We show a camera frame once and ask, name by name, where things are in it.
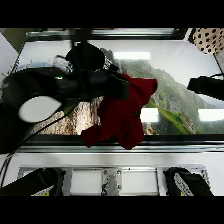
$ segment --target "mountain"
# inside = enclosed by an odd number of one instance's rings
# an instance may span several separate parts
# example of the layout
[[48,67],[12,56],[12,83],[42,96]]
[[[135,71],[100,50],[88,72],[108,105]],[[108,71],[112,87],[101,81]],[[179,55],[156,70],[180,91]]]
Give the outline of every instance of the mountain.
[[216,108],[204,101],[186,86],[176,82],[164,70],[154,69],[148,60],[115,60],[113,52],[101,48],[105,56],[120,72],[132,77],[156,78],[158,89],[145,107],[159,110],[158,123],[143,124],[145,133],[149,134],[222,134],[224,121],[201,122],[198,109]]

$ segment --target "white circle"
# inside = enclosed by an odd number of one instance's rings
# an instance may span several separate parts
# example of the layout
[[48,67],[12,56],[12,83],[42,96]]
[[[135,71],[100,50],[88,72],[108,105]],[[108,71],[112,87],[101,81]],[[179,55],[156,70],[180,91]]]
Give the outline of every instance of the white circle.
[[26,101],[19,109],[19,117],[25,122],[36,123],[53,115],[61,103],[48,96],[38,96]]

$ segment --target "white panel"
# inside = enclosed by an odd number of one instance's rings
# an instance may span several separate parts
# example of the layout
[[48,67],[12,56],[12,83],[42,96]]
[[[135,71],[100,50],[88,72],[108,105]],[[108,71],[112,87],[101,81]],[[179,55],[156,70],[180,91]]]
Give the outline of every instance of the white panel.
[[100,195],[102,171],[74,171],[72,175],[71,194]]
[[156,172],[123,171],[122,195],[158,195]]

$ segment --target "cable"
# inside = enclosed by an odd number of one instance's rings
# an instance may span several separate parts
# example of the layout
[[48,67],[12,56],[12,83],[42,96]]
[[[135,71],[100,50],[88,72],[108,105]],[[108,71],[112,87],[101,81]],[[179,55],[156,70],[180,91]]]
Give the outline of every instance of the cable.
[[4,172],[3,177],[2,177],[2,179],[1,179],[0,187],[3,187],[4,180],[5,180],[5,176],[6,176],[6,173],[7,173],[8,166],[9,166],[9,163],[10,163],[10,161],[11,161],[13,155],[16,153],[16,151],[17,151],[17,150],[18,150],[18,149],[19,149],[25,142],[27,142],[28,140],[30,140],[31,138],[33,138],[34,136],[36,136],[37,134],[39,134],[40,132],[42,132],[43,130],[45,130],[46,128],[50,127],[52,124],[55,124],[55,123],[59,122],[60,120],[64,119],[65,117],[67,117],[67,116],[68,116],[74,109],[75,109],[75,107],[72,107],[72,108],[68,111],[68,113],[66,113],[64,116],[58,118],[58,119],[55,120],[55,121],[52,121],[51,123],[49,123],[49,124],[47,124],[46,126],[44,126],[43,128],[41,128],[40,130],[36,131],[34,134],[30,135],[28,138],[26,138],[26,139],[23,141],[23,143],[21,143],[21,144],[18,146],[18,148],[17,148],[15,151],[9,153],[9,155],[6,156],[6,159],[5,159],[5,161],[4,161],[4,163],[3,163],[2,167],[1,167],[1,170],[0,170],[0,177],[1,177],[1,174],[2,174],[3,169],[4,169],[4,167],[5,167],[5,172]]

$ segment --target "red cloth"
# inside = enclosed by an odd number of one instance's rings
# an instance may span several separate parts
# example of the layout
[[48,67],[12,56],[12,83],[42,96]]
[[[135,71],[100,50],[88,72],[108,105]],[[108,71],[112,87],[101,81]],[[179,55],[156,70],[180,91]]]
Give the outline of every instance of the red cloth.
[[82,140],[88,147],[117,136],[121,146],[132,149],[144,139],[141,109],[157,90],[157,80],[131,78],[126,74],[122,76],[130,82],[128,99],[104,97],[97,111],[101,125],[93,125],[81,133]]

